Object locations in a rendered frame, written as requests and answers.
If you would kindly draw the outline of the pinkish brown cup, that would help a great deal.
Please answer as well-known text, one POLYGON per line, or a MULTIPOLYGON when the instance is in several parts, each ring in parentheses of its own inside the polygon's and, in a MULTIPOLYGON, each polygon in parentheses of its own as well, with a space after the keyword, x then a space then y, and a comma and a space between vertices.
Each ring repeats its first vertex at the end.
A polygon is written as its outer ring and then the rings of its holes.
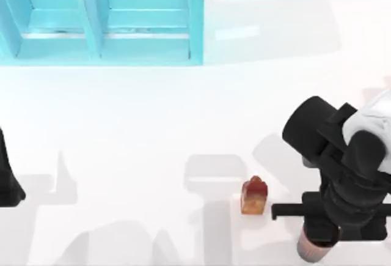
POLYGON ((327 230, 328 237, 315 238, 310 236, 313 231, 303 226, 298 238, 296 250, 299 257, 309 263, 317 263, 325 257, 339 241, 339 228, 327 230))

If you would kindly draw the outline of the pale grey rounded box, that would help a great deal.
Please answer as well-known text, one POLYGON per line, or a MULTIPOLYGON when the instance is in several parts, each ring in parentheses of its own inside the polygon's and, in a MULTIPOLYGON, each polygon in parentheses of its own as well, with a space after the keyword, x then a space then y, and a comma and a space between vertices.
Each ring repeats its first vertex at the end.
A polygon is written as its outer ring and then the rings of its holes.
POLYGON ((347 119, 342 128, 345 143, 362 130, 376 135, 391 147, 391 89, 382 91, 347 119))

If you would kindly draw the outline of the light blue rack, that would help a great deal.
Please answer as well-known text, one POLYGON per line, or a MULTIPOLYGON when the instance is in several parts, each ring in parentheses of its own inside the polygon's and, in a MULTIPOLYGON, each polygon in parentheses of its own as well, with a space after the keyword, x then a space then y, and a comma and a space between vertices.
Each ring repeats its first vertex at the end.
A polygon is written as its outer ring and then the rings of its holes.
POLYGON ((0 65, 200 65, 205 0, 0 0, 0 65))

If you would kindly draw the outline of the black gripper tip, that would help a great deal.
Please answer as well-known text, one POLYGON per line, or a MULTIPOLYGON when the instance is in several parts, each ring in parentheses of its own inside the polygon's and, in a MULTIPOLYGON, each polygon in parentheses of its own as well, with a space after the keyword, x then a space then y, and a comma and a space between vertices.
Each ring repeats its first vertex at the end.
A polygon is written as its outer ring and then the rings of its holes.
POLYGON ((16 207, 25 198, 26 193, 10 166, 4 134, 0 129, 0 208, 16 207))

